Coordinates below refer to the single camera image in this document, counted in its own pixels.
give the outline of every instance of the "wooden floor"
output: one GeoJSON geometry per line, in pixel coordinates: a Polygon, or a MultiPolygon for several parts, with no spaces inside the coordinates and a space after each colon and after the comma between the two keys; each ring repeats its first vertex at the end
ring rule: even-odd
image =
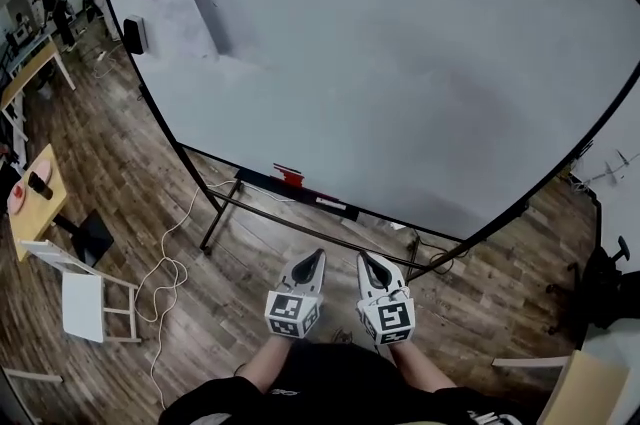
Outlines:
{"type": "MultiPolygon", "coordinates": [[[[80,222],[96,208],[115,238],[98,268],[139,282],[160,260],[160,237],[183,217],[196,185],[171,150],[144,101],[122,48],[95,71],[101,48],[110,50],[95,22],[76,52],[64,56],[75,80],[72,92],[56,76],[54,96],[43,99],[29,89],[26,100],[30,160],[53,144],[71,194],[64,213],[80,222]]],[[[205,179],[221,183],[234,171],[194,156],[205,179]]],[[[364,217],[341,221],[297,203],[279,203],[251,189],[243,201],[281,217],[354,243],[408,256],[413,232],[395,232],[364,217]]],[[[545,293],[551,282],[570,285],[566,265],[584,264],[594,247],[595,209],[585,195],[573,195],[555,180],[535,195],[522,218],[512,222],[446,275],[430,273],[411,283],[416,302],[415,342],[459,385],[506,395],[539,406],[553,378],[521,370],[490,367],[494,356],[558,356],[572,344],[546,330],[558,317],[556,298],[545,293]]],[[[268,335],[262,314],[268,289],[283,263],[307,249],[328,253],[326,306],[313,331],[327,341],[339,327],[356,340],[366,337],[355,312],[358,300],[355,256],[241,209],[230,209],[217,228],[212,249],[198,244],[213,217],[198,196],[183,227],[166,242],[170,256],[189,269],[189,280],[165,321],[157,380],[171,403],[182,393],[214,377],[230,376],[268,335]]],[[[138,319],[139,345],[84,341],[62,331],[60,275],[33,257],[16,261],[7,217],[0,245],[0,364],[6,368],[62,375],[61,385],[20,382],[32,411],[45,422],[153,423],[161,406],[148,371],[158,347],[157,324],[138,319]]],[[[45,238],[71,248],[64,231],[49,229],[45,238]]],[[[423,235],[443,247],[451,243],[423,235]]],[[[427,259],[434,250],[424,248],[427,259]]],[[[149,278],[139,305],[153,316],[151,287],[173,280],[163,266],[149,278]]],[[[108,305],[124,295],[110,291],[108,305]]],[[[161,293],[160,306],[172,300],[161,293]]],[[[111,324],[115,332],[123,327],[111,324]]]]}

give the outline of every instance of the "table leg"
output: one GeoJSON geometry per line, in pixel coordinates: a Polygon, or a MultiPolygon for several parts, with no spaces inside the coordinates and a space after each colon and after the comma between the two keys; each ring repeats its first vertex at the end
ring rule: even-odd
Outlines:
{"type": "Polygon", "coordinates": [[[29,142],[29,137],[27,137],[24,134],[24,132],[22,131],[22,128],[20,128],[18,126],[18,123],[14,121],[14,119],[11,117],[11,114],[7,112],[7,109],[2,109],[2,113],[4,114],[4,117],[7,118],[7,121],[11,123],[11,126],[13,126],[16,129],[16,131],[18,132],[18,135],[24,139],[24,142],[29,142]]]}
{"type": "Polygon", "coordinates": [[[71,81],[71,76],[69,75],[69,72],[67,71],[67,68],[65,67],[64,62],[62,62],[62,57],[60,57],[60,54],[57,53],[57,52],[53,57],[56,60],[56,63],[58,64],[58,67],[60,68],[60,71],[62,71],[62,74],[64,75],[64,78],[66,78],[67,84],[69,84],[69,87],[71,87],[72,91],[75,91],[76,90],[76,86],[71,81]]]}
{"type": "Polygon", "coordinates": [[[93,267],[113,244],[113,237],[100,214],[93,210],[80,226],[76,226],[65,216],[58,214],[53,222],[71,233],[71,243],[78,258],[93,267]]]}

